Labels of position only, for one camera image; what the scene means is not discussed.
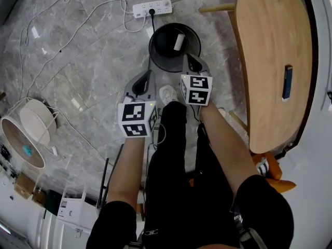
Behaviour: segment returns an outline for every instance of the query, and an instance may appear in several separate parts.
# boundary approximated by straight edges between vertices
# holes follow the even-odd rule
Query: white cable
[[[15,103],[15,105],[14,105],[13,107],[11,107],[11,108],[8,109],[7,112],[9,112],[11,109],[13,109],[13,110],[8,114],[8,116],[11,115],[11,113],[16,109],[16,107],[18,107],[18,106],[22,103],[23,100],[26,100],[26,98],[22,98],[22,99],[20,99],[17,103]]]
[[[48,124],[48,126],[46,126],[46,129],[45,131],[43,132],[43,134],[41,135],[41,137],[39,138],[39,140],[37,141],[37,143],[40,143],[40,140],[42,140],[43,136],[45,135],[45,133],[47,132],[47,130],[49,129],[49,127],[51,126],[51,124],[56,120],[56,118],[58,117],[60,112],[55,112],[55,113],[52,113],[52,116],[54,114],[56,114],[55,117],[52,118],[52,121]]]
[[[20,93],[19,93],[19,98],[18,98],[18,100],[20,100],[20,98],[21,98],[21,93],[22,93],[22,90],[23,90],[23,64],[22,64],[22,53],[21,53],[21,42],[22,42],[22,37],[23,37],[23,34],[24,34],[24,45],[25,46],[27,46],[28,44],[29,44],[29,36],[28,36],[28,30],[29,30],[29,26],[30,26],[30,24],[31,24],[31,22],[36,18],[36,17],[38,17],[40,14],[42,14],[43,12],[45,12],[46,10],[48,10],[48,9],[50,9],[53,5],[55,5],[58,1],[60,1],[60,0],[56,0],[55,2],[53,2],[50,6],[48,6],[47,8],[45,8],[44,10],[42,10],[41,12],[39,12],[38,14],[36,14],[29,22],[28,22],[28,24],[27,24],[27,26],[26,27],[24,27],[23,29],[22,29],[22,32],[21,32],[21,35],[20,35],[20,45],[19,45],[19,55],[20,55],[20,65],[21,65],[21,90],[20,90]],[[63,0],[66,4],[67,3],[69,3],[71,0]],[[40,69],[40,71],[39,71],[39,73],[34,77],[34,79],[33,79],[33,81],[32,81],[32,83],[31,83],[31,85],[29,86],[29,88],[27,89],[27,91],[26,91],[26,96],[25,97],[27,97],[27,95],[29,94],[29,90],[32,88],[32,86],[33,86],[33,84],[35,84],[35,81],[36,81],[36,79],[37,79],[37,77],[41,74],[41,72],[43,71],[43,69],[44,69],[44,67],[45,67],[45,65],[48,63],[48,62],[50,62],[50,61],[52,61],[58,54],[59,54],[59,52],[62,50],[62,49],[64,49],[72,40],[73,40],[73,38],[74,38],[74,36],[76,35],[76,33],[78,32],[78,30],[88,21],[88,19],[91,17],[91,15],[93,14],[93,12],[98,8],[98,7],[100,7],[100,6],[102,6],[102,5],[105,5],[105,4],[107,4],[107,3],[110,3],[110,2],[113,2],[113,1],[120,1],[120,4],[121,4],[121,8],[122,8],[122,10],[123,10],[123,26],[124,26],[124,29],[126,30],[126,31],[128,31],[128,32],[138,32],[138,31],[140,31],[143,27],[144,27],[144,25],[145,25],[145,20],[146,20],[146,17],[144,17],[144,20],[143,20],[143,25],[142,25],[142,27],[140,28],[140,29],[138,29],[138,30],[135,30],[135,31],[131,31],[131,30],[128,30],[127,29],[127,27],[126,27],[126,25],[125,25],[125,17],[126,17],[126,13],[132,13],[132,12],[130,12],[130,11],[126,11],[126,8],[127,8],[127,1],[126,0],[108,0],[108,1],[105,1],[105,2],[103,2],[103,3],[100,3],[99,5],[97,5],[93,10],[92,10],[92,12],[88,15],[88,17],[85,19],[85,21],[78,27],[78,29],[74,32],[74,35],[71,37],[71,39],[60,49],[60,50],[58,50],[58,52],[51,58],[51,59],[49,59],[49,60],[47,60],[44,64],[43,64],[43,66],[41,67],[41,69]]]
[[[126,10],[123,8],[123,6],[122,6],[122,1],[120,1],[120,6],[121,6],[122,11],[126,12],[127,14],[133,14],[132,11],[126,11]]]
[[[60,112],[60,114],[63,116],[63,118],[67,121],[67,123],[70,125],[70,127],[71,128],[73,128],[75,131],[76,131],[76,133],[78,133],[84,140],[85,140],[85,142],[87,142],[97,153],[98,153],[98,155],[100,155],[99,154],[99,152],[98,152],[98,150],[96,150],[96,148],[94,147],[94,146],[92,146],[91,145],[91,143],[80,133],[80,132],[78,132],[73,126],[72,126],[72,124],[68,121],[68,119],[64,116],[64,114],[58,109],[58,108],[55,108],[55,107],[52,107],[52,106],[47,106],[47,105],[45,105],[46,107],[48,107],[48,108],[51,108],[51,109],[54,109],[54,110],[57,110],[58,112]]]

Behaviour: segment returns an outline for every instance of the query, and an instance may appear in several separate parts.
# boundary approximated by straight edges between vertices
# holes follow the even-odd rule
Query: shoe
[[[173,101],[178,102],[176,91],[170,85],[161,87],[159,90],[159,95],[160,95],[161,101],[163,102],[163,104],[165,104],[165,106]]]

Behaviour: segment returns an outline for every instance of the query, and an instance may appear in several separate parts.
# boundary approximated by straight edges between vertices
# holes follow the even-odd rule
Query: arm
[[[135,210],[141,185],[144,138],[126,139],[109,182],[107,203],[123,201]]]
[[[259,174],[240,136],[210,101],[201,107],[201,119],[211,148],[223,168],[227,181],[236,195],[240,185],[251,175]]]

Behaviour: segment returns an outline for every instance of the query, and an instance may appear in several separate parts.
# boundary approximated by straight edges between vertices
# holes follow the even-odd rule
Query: black sleeve
[[[246,179],[237,193],[243,226],[254,229],[268,249],[289,248],[294,234],[291,207],[260,175]]]
[[[98,245],[112,249],[123,249],[129,242],[136,241],[135,209],[121,201],[106,204],[93,225],[87,242],[87,249]]]

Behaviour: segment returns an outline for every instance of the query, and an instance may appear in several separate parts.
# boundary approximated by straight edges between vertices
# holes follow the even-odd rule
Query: power strip
[[[171,0],[159,0],[133,5],[133,14],[136,19],[150,16],[149,10],[154,9],[155,15],[169,14],[173,11]]]

